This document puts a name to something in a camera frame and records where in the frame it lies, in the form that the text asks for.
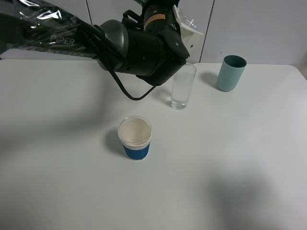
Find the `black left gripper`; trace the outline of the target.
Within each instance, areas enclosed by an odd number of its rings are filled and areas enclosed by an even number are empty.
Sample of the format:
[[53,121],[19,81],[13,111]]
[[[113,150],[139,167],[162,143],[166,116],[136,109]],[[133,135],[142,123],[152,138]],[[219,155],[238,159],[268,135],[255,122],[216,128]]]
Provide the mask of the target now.
[[182,42],[180,25],[173,12],[173,7],[178,4],[178,0],[148,0],[142,6],[142,18],[144,30],[160,37],[166,51],[175,59],[185,62],[189,52]]

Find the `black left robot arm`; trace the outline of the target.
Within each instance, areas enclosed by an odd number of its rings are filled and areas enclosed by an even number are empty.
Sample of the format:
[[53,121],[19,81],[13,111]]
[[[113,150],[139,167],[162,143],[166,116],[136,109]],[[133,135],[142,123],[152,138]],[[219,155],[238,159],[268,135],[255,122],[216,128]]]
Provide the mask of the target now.
[[43,0],[3,0],[0,50],[92,58],[107,71],[160,86],[189,57],[173,11],[177,5],[176,0],[148,0],[139,15],[127,10],[121,21],[91,25]]

